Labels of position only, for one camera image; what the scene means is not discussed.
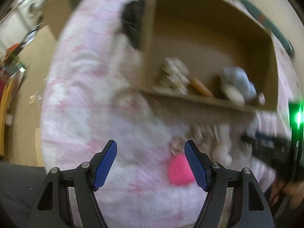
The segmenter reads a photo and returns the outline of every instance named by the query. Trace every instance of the pink blanket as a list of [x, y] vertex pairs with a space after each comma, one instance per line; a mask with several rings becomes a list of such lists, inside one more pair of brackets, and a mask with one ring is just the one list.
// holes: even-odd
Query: pink blanket
[[[183, 187], [169, 183], [168, 145], [174, 136], [187, 133], [193, 123], [226, 122], [233, 143], [229, 168], [251, 168], [266, 190], [275, 173], [251, 158], [240, 145], [240, 134], [259, 129], [289, 135], [288, 99], [299, 97], [300, 91], [280, 42], [274, 38], [279, 73], [277, 114], [250, 116], [185, 101], [143, 97], [130, 88], [136, 81], [140, 53], [130, 47], [120, 30], [121, 9], [126, 1], [83, 0], [60, 37], [41, 117], [46, 171], [54, 166], [61, 170], [75, 168], [113, 139], [118, 144], [118, 155], [105, 185], [96, 192], [109, 227], [193, 224], [206, 194], [195, 183]], [[244, 9], [238, 0], [227, 1]], [[75, 210], [73, 194], [71, 199]], [[74, 218], [81, 225], [79, 215]]]

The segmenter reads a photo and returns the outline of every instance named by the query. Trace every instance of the clutter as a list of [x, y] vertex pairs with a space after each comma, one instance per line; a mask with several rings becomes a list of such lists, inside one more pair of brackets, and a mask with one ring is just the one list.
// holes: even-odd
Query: clutter
[[197, 78], [192, 77], [190, 79], [190, 84], [203, 96], [214, 97], [212, 92], [203, 85]]
[[159, 81], [159, 87], [179, 91], [182, 94], [187, 94], [189, 81], [187, 75], [188, 68], [177, 58], [166, 58], [166, 63], [162, 67], [164, 75]]
[[31, 42], [33, 42], [33, 40], [35, 39], [35, 37], [36, 37], [36, 33], [37, 33], [37, 31], [38, 31], [38, 29], [39, 29], [39, 26], [40, 25], [37, 25], [37, 26], [34, 26], [33, 28], [32, 28], [32, 30], [28, 33], [28, 35], [27, 35], [27, 37], [26, 37], [26, 39], [25, 39], [25, 45], [24, 46], [27, 46], [27, 45], [29, 45]]
[[[0, 40], [0, 46], [4, 47], [4, 43]], [[0, 70], [0, 79], [4, 83], [8, 83], [10, 78], [16, 80], [13, 82], [13, 88], [11, 95], [14, 98], [19, 90], [20, 84], [25, 76], [25, 65], [20, 61], [17, 54], [20, 53], [22, 49], [21, 44], [15, 44], [12, 47], [7, 49], [7, 57], [4, 60], [4, 65], [1, 66]]]
[[173, 159], [168, 169], [168, 177], [170, 183], [177, 186], [195, 182], [185, 154], [179, 154]]
[[224, 93], [224, 95], [226, 96], [226, 98], [229, 99], [232, 103], [234, 103], [238, 106], [245, 105], [244, 96], [233, 85], [223, 84], [223, 85], [221, 85], [221, 90]]
[[253, 83], [248, 80], [247, 74], [242, 68], [234, 66], [223, 68], [221, 85], [223, 87], [226, 84], [230, 84], [240, 91], [246, 102], [257, 96]]
[[30, 96], [30, 98], [29, 98], [29, 104], [35, 103], [36, 95], [37, 95], [37, 93], [35, 93], [34, 95]]
[[139, 48], [142, 17], [147, 0], [133, 0], [125, 5], [121, 15], [123, 32], [133, 48]]
[[260, 103], [261, 105], [265, 105], [265, 103], [266, 103], [265, 96], [264, 96], [263, 93], [259, 93], [259, 94], [258, 94], [257, 100], [259, 101], [259, 103]]
[[232, 163], [229, 154], [231, 140], [228, 124], [204, 125], [203, 123], [197, 123], [191, 125], [188, 134], [184, 137], [174, 137], [169, 144], [172, 154], [176, 156], [182, 153], [184, 144], [188, 140], [192, 140], [200, 152], [207, 154], [213, 161], [224, 166], [229, 166]]
[[11, 126], [13, 124], [13, 115], [12, 114], [6, 114], [5, 124], [7, 126]]

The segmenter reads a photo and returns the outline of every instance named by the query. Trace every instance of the blue gripper pad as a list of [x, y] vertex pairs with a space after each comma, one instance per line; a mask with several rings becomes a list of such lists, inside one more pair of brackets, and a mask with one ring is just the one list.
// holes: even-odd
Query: blue gripper pad
[[207, 173], [191, 148], [189, 142], [185, 143], [184, 151], [198, 187], [201, 187], [204, 191], [208, 191], [209, 185], [207, 183]]
[[93, 191], [97, 191], [101, 186], [104, 185], [116, 155], [117, 144], [115, 141], [113, 141], [103, 156], [100, 164], [96, 168], [95, 181], [92, 186]]

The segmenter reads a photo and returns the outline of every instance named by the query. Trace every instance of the cardboard box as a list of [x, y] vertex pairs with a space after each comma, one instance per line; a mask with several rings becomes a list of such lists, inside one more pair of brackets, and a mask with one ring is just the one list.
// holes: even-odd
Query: cardboard box
[[42, 6], [43, 17], [58, 39], [66, 21], [72, 14], [70, 0], [48, 0]]
[[[278, 73], [271, 35], [224, 0], [149, 0], [142, 26], [143, 51], [139, 90], [195, 102], [241, 109], [277, 111]], [[196, 90], [187, 95], [156, 91], [166, 57], [177, 57], [215, 98]], [[237, 107], [225, 100], [219, 74], [225, 66], [245, 70], [266, 104]]]

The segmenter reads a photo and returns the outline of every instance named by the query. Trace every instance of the metal screw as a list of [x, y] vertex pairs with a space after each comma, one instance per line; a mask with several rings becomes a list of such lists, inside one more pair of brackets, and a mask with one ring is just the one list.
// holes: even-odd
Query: metal screw
[[244, 168], [243, 171], [246, 173], [246, 174], [250, 174], [251, 173], [251, 170], [249, 168]]
[[81, 164], [81, 167], [82, 168], [88, 168], [90, 166], [90, 163], [89, 162], [83, 162], [82, 164]]
[[52, 169], [51, 169], [51, 173], [56, 173], [58, 171], [58, 168], [57, 167], [53, 167]]
[[213, 168], [216, 168], [216, 169], [221, 167], [221, 164], [218, 163], [218, 162], [213, 162], [211, 165], [212, 165]]

